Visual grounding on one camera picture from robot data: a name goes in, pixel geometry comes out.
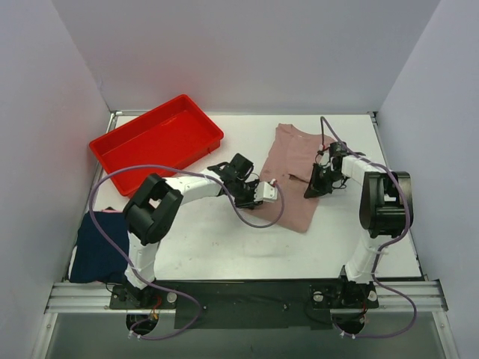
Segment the white table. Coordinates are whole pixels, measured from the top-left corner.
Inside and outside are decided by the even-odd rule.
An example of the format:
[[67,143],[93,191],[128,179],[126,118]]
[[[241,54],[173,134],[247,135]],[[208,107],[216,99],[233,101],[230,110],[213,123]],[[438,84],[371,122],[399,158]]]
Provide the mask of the white table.
[[[117,126],[135,117],[120,116]],[[220,148],[188,169],[230,161],[235,153],[253,161],[259,173],[275,137],[278,123],[292,123],[311,134],[320,133],[319,115],[215,115],[210,118],[223,130]],[[384,163],[368,115],[326,117],[350,148]],[[306,234],[279,226],[254,229],[235,215],[226,197],[205,198],[181,206],[169,234],[156,255],[160,280],[242,280],[336,278],[353,254],[362,230],[359,223],[361,188],[353,181],[320,200]],[[111,181],[100,187],[95,210],[122,210],[127,198]],[[259,218],[245,215],[251,221]],[[420,277],[410,235],[389,248],[378,268],[379,277]]]

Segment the red container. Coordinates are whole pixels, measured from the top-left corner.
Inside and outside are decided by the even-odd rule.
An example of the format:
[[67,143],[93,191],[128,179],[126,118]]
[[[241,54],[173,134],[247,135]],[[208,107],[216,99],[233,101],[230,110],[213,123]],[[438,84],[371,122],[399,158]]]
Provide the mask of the red container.
[[[110,174],[133,165],[164,165],[183,169],[219,147],[223,131],[187,96],[171,101],[90,142],[90,148]],[[173,172],[145,169],[113,177],[123,196],[130,196],[146,176]]]

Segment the folded garment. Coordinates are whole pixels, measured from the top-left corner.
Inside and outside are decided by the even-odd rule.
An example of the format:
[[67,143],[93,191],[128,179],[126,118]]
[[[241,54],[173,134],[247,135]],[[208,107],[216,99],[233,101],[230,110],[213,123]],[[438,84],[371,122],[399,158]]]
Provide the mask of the folded garment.
[[[325,145],[334,142],[324,136]],[[284,192],[284,213],[278,224],[296,232],[308,230],[319,198],[304,198],[313,171],[313,163],[321,145],[321,135],[311,135],[290,124],[280,123],[275,141],[260,172],[261,181],[276,179]],[[273,221],[281,209],[281,201],[263,203],[248,213]]]
[[[121,212],[95,212],[100,226],[128,254],[127,226]],[[90,214],[83,216],[76,240],[76,255],[70,273],[72,283],[102,281],[120,283],[126,269],[125,259],[98,232]]]

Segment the dark blue cloth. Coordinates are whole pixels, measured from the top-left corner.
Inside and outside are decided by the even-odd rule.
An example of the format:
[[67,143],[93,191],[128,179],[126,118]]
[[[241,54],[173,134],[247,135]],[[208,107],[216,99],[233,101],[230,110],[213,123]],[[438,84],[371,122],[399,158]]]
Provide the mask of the dark blue cloth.
[[[95,216],[110,238],[128,254],[129,240],[123,213],[95,212]],[[103,238],[90,214],[86,213],[78,229],[70,282],[121,283],[125,269],[125,259]]]

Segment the metal frame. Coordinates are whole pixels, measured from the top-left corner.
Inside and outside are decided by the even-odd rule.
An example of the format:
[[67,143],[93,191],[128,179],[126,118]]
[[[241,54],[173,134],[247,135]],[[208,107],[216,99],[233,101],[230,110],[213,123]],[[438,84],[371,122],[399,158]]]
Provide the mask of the metal frame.
[[[138,116],[145,111],[112,111],[106,131],[115,128],[119,116]],[[377,128],[376,114],[368,113],[373,122],[376,136],[384,154],[383,145]],[[97,165],[93,185],[101,178],[103,169]],[[448,306],[442,292],[440,282],[434,281],[395,281],[387,282],[388,286],[408,295],[417,305],[418,311],[430,312],[433,314],[439,339],[447,359],[458,358],[457,348],[448,322],[446,311]],[[379,299],[379,308],[373,310],[378,313],[410,313],[411,306],[404,298],[393,292],[377,286],[376,291]],[[149,313],[150,310],[111,310],[109,308],[111,293],[104,285],[98,283],[74,284],[55,283],[49,301],[46,305],[45,315],[40,327],[40,333],[32,352],[32,358],[40,359],[46,356],[49,343],[52,339],[56,319],[60,313],[101,313],[101,314],[140,314]],[[347,313],[351,310],[331,310],[332,313]],[[166,315],[174,315],[175,310],[161,310]]]

